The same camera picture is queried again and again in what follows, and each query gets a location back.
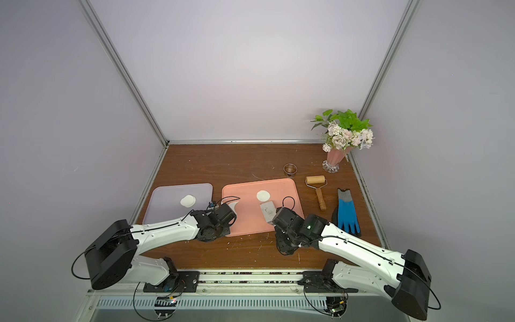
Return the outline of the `pink silicone mat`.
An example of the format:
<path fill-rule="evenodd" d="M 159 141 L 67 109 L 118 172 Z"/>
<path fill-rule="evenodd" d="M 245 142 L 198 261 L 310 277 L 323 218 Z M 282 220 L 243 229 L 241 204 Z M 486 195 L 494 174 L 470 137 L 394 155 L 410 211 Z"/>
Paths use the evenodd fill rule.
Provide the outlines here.
<path fill-rule="evenodd" d="M 236 206 L 237 219 L 230 228 L 231 237 L 274 230 L 272 225 L 266 223 L 260 209 L 262 203 L 256 197 L 256 193 L 261 190 L 270 193 L 270 201 L 274 202 L 276 208 L 284 205 L 304 217 L 296 184 L 291 178 L 226 185 L 222 189 L 223 202 L 229 204 L 239 201 Z"/>

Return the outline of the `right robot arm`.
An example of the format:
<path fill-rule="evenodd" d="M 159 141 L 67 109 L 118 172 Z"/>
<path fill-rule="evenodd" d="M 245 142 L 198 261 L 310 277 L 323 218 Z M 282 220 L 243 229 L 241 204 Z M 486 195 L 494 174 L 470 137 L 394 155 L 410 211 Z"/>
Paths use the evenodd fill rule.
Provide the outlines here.
<path fill-rule="evenodd" d="M 322 217 L 302 218 L 286 207 L 265 210 L 263 215 L 276 231 L 280 253 L 291 255 L 299 248 L 315 248 L 349 260 L 358 270 L 336 264 L 330 273 L 333 283 L 382 295 L 408 316 L 421 321 L 428 318 L 432 278 L 418 252 L 400 253 L 375 246 Z"/>

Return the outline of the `small dough piece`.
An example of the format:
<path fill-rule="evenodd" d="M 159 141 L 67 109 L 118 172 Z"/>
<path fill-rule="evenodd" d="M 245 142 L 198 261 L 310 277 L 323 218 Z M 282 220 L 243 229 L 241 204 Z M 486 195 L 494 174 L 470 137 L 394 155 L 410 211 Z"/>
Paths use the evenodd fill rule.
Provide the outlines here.
<path fill-rule="evenodd" d="M 270 200 L 271 195 L 268 191 L 261 190 L 256 193 L 256 197 L 261 203 L 265 203 Z"/>

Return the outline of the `wooden rolling pin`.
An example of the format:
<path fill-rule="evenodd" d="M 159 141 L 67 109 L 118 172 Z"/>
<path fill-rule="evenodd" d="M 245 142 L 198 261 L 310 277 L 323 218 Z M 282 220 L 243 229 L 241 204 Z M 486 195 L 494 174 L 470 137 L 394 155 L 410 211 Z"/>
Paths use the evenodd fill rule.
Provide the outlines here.
<path fill-rule="evenodd" d="M 327 205 L 322 191 L 323 187 L 327 185 L 327 179 L 325 178 L 325 176 L 308 176 L 305 178 L 305 184 L 308 186 L 308 188 L 315 190 L 317 200 L 319 203 L 319 208 L 320 210 L 325 211 L 327 209 Z"/>

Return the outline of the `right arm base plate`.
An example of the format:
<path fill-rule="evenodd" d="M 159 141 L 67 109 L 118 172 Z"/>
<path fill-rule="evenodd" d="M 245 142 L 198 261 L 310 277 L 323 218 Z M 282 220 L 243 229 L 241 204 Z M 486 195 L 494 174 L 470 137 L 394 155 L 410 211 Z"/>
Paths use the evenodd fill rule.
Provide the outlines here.
<path fill-rule="evenodd" d="M 323 271 L 304 271 L 303 278 L 298 285 L 307 287 L 307 292 L 332 292 L 332 293 L 358 293 L 356 288 L 340 287 L 334 280 L 333 274 Z"/>

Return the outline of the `black handled metal scraper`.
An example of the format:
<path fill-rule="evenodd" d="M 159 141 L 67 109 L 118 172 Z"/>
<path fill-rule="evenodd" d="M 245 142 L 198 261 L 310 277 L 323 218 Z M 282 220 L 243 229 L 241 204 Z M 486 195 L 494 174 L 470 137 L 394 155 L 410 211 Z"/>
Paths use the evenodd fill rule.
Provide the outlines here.
<path fill-rule="evenodd" d="M 264 216 L 264 219 L 267 224 L 274 225 L 273 221 L 277 214 L 277 208 L 274 205 L 273 201 L 267 201 L 265 203 L 260 204 L 260 209 Z"/>

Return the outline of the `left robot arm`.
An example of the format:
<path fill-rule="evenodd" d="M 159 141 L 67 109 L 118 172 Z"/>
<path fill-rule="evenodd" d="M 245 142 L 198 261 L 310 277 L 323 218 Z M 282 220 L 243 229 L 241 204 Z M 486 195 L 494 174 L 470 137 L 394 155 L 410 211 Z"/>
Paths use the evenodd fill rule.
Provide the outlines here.
<path fill-rule="evenodd" d="M 185 216 L 156 224 L 130 225 L 127 220 L 111 224 L 84 252 L 89 280 L 94 290 L 119 282 L 144 283 L 165 292 L 179 284 L 179 274 L 170 258 L 143 254 L 179 241 L 215 241 L 230 234 L 237 214 L 227 204 L 207 210 L 192 210 Z"/>

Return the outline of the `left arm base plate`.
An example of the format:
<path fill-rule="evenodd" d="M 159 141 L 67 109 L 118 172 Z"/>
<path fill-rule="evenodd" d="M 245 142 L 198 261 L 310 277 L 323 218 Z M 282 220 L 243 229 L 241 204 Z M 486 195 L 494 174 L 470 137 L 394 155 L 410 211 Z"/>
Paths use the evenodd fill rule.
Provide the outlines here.
<path fill-rule="evenodd" d="M 199 271 L 178 271 L 156 286 L 146 283 L 144 285 L 143 292 L 196 292 L 199 279 Z"/>

